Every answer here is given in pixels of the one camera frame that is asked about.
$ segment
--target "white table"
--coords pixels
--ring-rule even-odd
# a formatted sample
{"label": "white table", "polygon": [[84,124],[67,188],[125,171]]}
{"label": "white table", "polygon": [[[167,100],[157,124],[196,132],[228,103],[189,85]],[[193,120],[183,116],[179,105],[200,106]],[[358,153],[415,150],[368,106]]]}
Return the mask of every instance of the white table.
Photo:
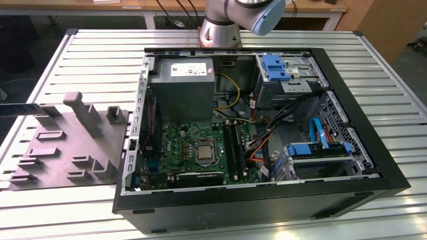
{"label": "white table", "polygon": [[[319,31],[274,31],[262,38],[242,31],[242,41],[244,47],[324,48],[412,187],[339,218],[165,235],[143,235],[112,214],[113,185],[0,191],[0,240],[128,240],[175,235],[242,240],[426,237],[427,125],[420,124],[427,124],[427,109],[366,38],[352,32]],[[81,91],[83,101],[95,103],[99,111],[109,105],[132,111],[144,48],[196,46],[195,30],[79,30],[63,38],[28,102],[60,104],[64,92]],[[19,117],[13,124],[0,147],[3,180],[16,169],[36,125],[29,116]]]}

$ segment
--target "motherboard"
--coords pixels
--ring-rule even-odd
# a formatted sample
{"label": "motherboard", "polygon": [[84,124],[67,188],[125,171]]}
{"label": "motherboard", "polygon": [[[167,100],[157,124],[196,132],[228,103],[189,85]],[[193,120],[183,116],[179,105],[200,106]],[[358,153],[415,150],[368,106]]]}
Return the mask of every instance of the motherboard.
{"label": "motherboard", "polygon": [[[165,124],[161,132],[161,157],[159,161],[148,161],[149,174],[141,177],[143,188],[151,190],[179,187],[201,187],[259,182],[256,166],[243,166],[234,173],[234,164],[228,157],[231,152],[244,150],[246,142],[251,141],[248,125],[236,125],[240,146],[230,146],[230,138],[224,134],[226,123]],[[184,186],[172,182],[184,182]]]}

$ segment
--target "power supply label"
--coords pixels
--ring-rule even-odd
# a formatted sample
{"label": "power supply label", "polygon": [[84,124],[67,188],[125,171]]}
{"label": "power supply label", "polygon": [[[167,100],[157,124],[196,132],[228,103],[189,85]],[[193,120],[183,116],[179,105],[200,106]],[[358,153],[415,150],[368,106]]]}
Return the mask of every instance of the power supply label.
{"label": "power supply label", "polygon": [[171,77],[184,76],[207,76],[207,64],[204,62],[197,63],[173,63],[171,65]]}

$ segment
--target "ram slot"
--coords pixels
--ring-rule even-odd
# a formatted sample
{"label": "ram slot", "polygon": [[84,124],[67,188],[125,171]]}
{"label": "ram slot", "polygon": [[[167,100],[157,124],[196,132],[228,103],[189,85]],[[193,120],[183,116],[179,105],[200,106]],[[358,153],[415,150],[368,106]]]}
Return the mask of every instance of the ram slot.
{"label": "ram slot", "polygon": [[239,127],[234,123],[223,124],[224,150],[230,178],[238,180],[248,175],[242,146]]}

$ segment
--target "green motherboard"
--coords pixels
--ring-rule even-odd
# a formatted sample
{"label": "green motherboard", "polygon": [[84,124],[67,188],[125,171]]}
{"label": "green motherboard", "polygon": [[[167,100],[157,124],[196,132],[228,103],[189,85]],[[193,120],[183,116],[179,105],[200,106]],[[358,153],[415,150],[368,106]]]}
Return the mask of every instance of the green motherboard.
{"label": "green motherboard", "polygon": [[[251,141],[250,128],[246,123],[239,125],[242,143]],[[209,146],[211,153],[203,152]],[[212,162],[204,163],[200,157],[212,157]],[[223,185],[258,183],[256,166],[247,169],[247,176],[240,179],[230,177],[228,161],[224,146],[223,123],[165,124],[161,133],[161,158],[159,161],[159,178],[164,174],[185,172],[222,172]],[[167,189],[161,179],[151,176],[151,189]]]}

